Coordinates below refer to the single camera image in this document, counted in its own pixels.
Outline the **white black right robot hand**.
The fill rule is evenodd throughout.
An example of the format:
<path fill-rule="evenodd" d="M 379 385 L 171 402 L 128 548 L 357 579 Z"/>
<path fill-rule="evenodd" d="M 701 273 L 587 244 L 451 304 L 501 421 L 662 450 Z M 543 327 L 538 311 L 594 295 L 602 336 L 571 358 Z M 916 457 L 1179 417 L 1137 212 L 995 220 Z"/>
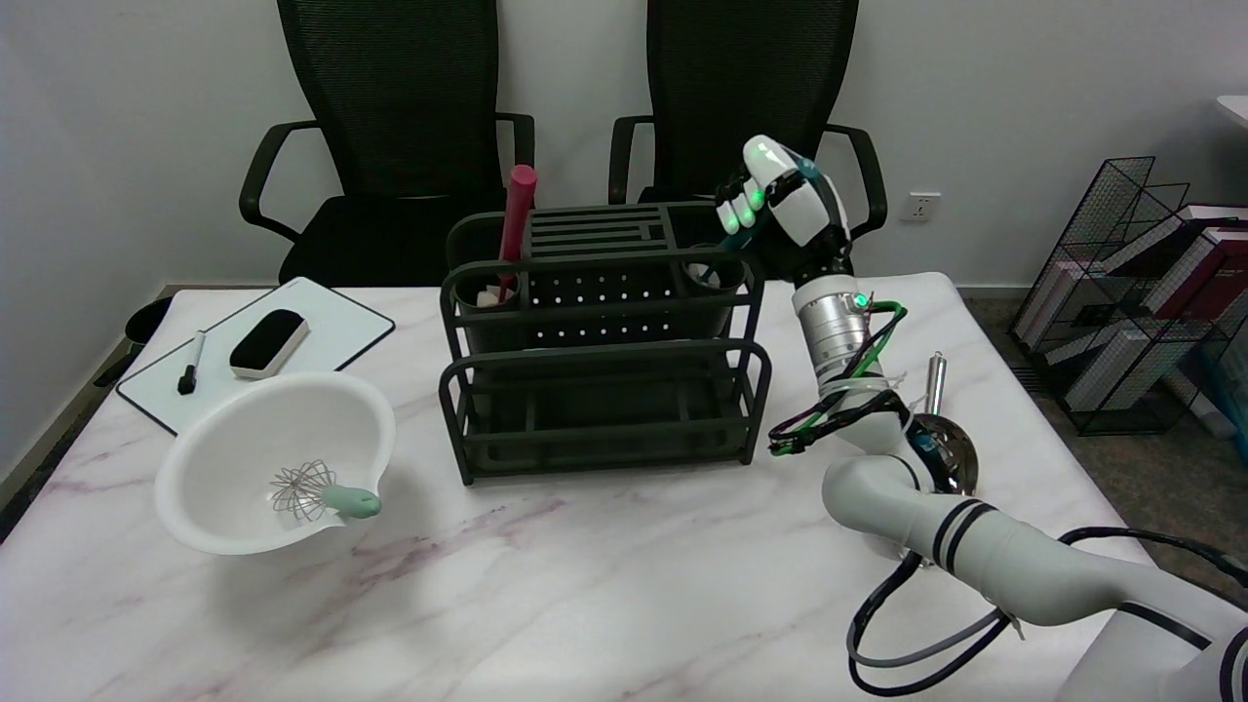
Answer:
<path fill-rule="evenodd" d="M 741 157 L 735 177 L 715 195 L 718 249 L 745 252 L 768 277 L 797 286 L 850 274 L 845 205 L 814 161 L 768 135 L 749 137 Z"/>

